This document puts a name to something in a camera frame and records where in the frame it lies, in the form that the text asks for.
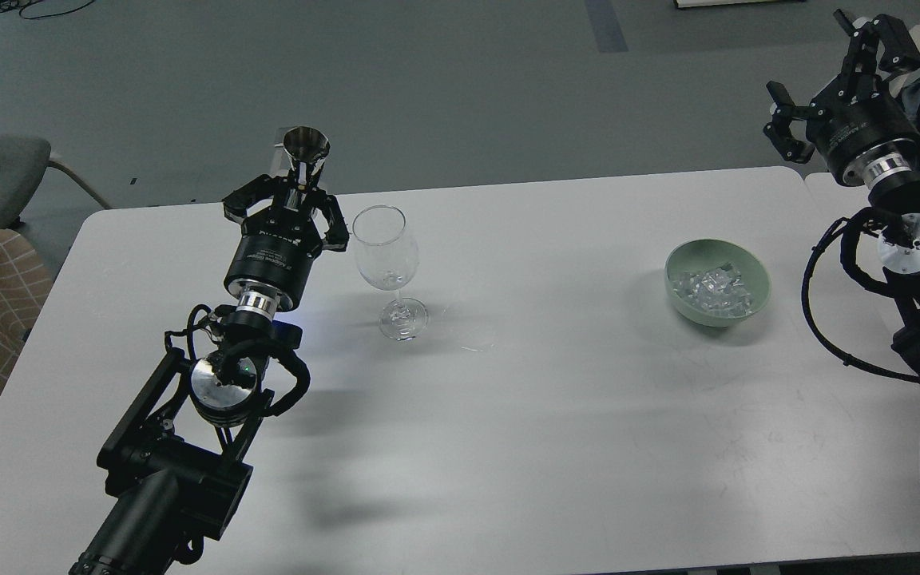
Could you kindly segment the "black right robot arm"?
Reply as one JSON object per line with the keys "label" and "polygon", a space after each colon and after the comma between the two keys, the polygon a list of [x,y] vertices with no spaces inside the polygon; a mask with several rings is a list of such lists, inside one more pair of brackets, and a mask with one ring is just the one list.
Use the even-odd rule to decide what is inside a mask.
{"label": "black right robot arm", "polygon": [[[890,95],[890,82],[920,68],[920,51],[901,19],[879,14],[858,23],[834,11],[847,34],[840,71],[808,102],[791,98],[778,81],[763,133],[782,159],[806,164],[814,153],[844,187],[868,190],[868,207],[832,223],[811,250],[800,299],[811,334],[833,356],[868,374],[920,383],[920,135]],[[815,324],[810,284],[815,265],[839,244],[843,272],[863,290],[891,299],[902,320],[891,348],[909,374],[866,363],[841,350]]]}

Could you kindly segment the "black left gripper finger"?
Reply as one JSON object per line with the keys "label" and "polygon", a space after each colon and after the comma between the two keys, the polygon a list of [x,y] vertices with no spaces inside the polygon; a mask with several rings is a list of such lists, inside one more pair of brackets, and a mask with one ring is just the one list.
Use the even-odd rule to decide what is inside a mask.
{"label": "black left gripper finger", "polygon": [[[324,236],[315,223],[315,212],[325,219]],[[350,239],[346,219],[333,194],[317,186],[300,186],[300,248],[304,254],[321,254],[324,251],[345,252]]]}
{"label": "black left gripper finger", "polygon": [[241,232],[290,232],[285,201],[291,191],[289,177],[259,175],[222,200],[224,216]]}

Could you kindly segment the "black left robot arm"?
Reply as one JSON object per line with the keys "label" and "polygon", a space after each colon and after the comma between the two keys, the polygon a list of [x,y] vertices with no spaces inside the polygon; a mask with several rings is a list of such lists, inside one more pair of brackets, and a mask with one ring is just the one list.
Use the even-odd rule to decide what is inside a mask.
{"label": "black left robot arm", "polygon": [[223,199],[240,226],[225,274],[230,304],[200,304],[105,440],[97,464],[116,498],[72,574],[165,574],[219,540],[252,477],[246,454],[271,416],[309,390],[302,328],[278,320],[302,302],[311,266],[344,252],[346,220],[318,161],[260,176]]}

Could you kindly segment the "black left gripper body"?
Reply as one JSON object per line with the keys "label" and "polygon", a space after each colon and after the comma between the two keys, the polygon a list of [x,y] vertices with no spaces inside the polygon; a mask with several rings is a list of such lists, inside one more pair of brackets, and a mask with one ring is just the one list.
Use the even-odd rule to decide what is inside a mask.
{"label": "black left gripper body", "polygon": [[277,299],[277,311],[295,310],[315,260],[300,248],[300,208],[289,210],[290,232],[242,232],[240,244],[225,274],[225,288],[234,298],[247,290],[268,290]]}

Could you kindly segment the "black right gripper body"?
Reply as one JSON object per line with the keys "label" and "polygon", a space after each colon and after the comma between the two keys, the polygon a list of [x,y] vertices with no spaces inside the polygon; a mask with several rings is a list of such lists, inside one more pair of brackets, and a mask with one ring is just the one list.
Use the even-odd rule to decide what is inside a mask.
{"label": "black right gripper body", "polygon": [[864,76],[850,95],[837,77],[811,106],[817,112],[807,123],[807,138],[837,184],[873,188],[912,171],[918,134],[888,92],[887,81]]}

